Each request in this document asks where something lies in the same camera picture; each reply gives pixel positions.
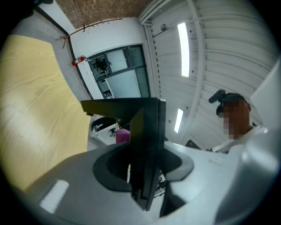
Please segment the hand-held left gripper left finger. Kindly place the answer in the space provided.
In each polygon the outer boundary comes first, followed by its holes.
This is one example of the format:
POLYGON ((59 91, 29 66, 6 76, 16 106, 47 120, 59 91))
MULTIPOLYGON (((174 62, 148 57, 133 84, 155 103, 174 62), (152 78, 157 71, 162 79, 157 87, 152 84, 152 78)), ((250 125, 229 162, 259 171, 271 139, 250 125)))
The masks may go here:
POLYGON ((105 188, 129 192, 142 210, 150 210, 159 176, 155 164, 159 143, 159 100, 100 99, 82 101, 81 105, 88 115, 129 121, 130 141, 114 144, 112 150, 98 157, 93 172, 105 188))

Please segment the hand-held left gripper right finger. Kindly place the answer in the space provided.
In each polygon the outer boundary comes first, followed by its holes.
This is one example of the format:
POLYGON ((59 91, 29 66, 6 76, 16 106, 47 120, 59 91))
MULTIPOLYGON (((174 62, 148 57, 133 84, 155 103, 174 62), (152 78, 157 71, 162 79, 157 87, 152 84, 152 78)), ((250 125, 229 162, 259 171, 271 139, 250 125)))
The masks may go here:
POLYGON ((161 158, 165 140, 166 101, 156 99, 155 114, 150 115, 148 122, 147 143, 151 148, 147 152, 146 162, 146 211, 149 211, 157 190, 158 180, 161 172, 161 158))

